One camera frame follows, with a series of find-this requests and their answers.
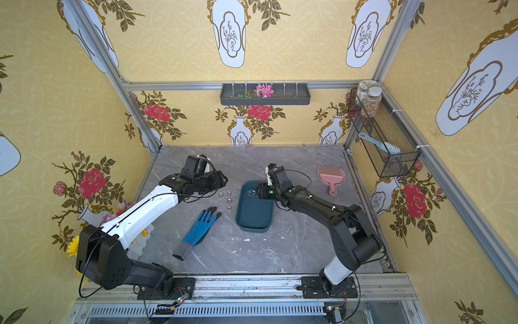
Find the teal plastic storage box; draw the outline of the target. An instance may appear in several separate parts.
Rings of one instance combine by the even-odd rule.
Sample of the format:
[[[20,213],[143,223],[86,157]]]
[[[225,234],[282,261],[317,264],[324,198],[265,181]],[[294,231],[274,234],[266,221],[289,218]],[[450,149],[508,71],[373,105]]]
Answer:
[[[259,198],[259,184],[249,181],[241,187],[236,224],[244,232],[265,233],[272,224],[274,201]]]

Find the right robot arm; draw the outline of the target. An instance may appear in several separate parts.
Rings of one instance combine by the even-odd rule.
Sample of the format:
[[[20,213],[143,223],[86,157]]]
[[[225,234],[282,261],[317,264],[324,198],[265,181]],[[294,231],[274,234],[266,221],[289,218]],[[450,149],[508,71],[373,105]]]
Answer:
[[[364,210],[357,205],[337,205],[291,183],[269,186],[261,182],[256,191],[260,199],[279,202],[284,208],[303,213],[328,229],[335,256],[322,273],[333,286],[341,284],[384,248]]]

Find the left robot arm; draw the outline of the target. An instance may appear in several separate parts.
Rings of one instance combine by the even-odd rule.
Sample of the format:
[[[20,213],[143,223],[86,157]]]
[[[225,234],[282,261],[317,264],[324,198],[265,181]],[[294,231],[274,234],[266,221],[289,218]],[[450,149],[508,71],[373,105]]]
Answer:
[[[130,259],[126,249],[158,217],[192,194],[204,194],[226,186],[222,171],[182,178],[171,174],[143,200],[99,227],[89,225],[79,235],[76,270],[105,290],[121,285],[168,290],[173,273],[156,263]]]

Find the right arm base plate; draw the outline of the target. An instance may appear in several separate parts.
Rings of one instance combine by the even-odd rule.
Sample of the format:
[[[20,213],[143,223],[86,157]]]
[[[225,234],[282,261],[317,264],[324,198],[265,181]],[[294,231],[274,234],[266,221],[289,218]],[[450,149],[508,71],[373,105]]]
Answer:
[[[357,298],[359,292],[355,280],[345,278],[339,285],[333,285],[328,279],[320,276],[302,277],[301,284],[296,287],[305,299],[317,298]]]

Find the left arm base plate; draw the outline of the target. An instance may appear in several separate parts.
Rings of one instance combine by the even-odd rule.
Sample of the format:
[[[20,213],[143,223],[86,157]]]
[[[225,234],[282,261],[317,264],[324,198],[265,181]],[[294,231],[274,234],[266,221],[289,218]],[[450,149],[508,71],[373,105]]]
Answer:
[[[186,299],[192,298],[196,279],[193,277],[168,278],[157,288],[146,288],[138,290],[137,299],[139,301],[158,301],[158,300],[177,300],[184,294]]]

